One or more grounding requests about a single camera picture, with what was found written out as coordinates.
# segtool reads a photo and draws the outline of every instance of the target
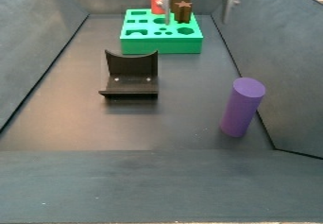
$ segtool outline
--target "black holder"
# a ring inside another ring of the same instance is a hole
[[[104,51],[109,72],[107,86],[99,93],[112,95],[157,95],[157,51],[144,56],[119,56]]]

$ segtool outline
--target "green block with holes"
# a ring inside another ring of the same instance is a hole
[[[191,15],[189,24],[179,23],[171,13],[171,23],[165,25],[165,15],[151,13],[151,9],[128,9],[120,41],[123,54],[197,54],[203,35]]]

